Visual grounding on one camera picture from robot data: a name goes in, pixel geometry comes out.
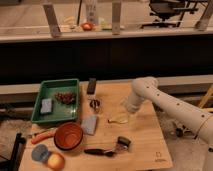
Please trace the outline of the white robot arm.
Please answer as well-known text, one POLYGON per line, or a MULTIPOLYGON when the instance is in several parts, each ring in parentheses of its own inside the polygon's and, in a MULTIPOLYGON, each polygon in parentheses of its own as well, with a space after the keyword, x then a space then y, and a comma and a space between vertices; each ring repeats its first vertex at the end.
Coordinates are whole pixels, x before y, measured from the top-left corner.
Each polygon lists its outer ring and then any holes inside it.
POLYGON ((208 144, 202 171, 213 171, 213 114, 162 92, 154 77, 134 79, 124 106, 129 113, 136 113, 145 100, 152 101, 208 144))

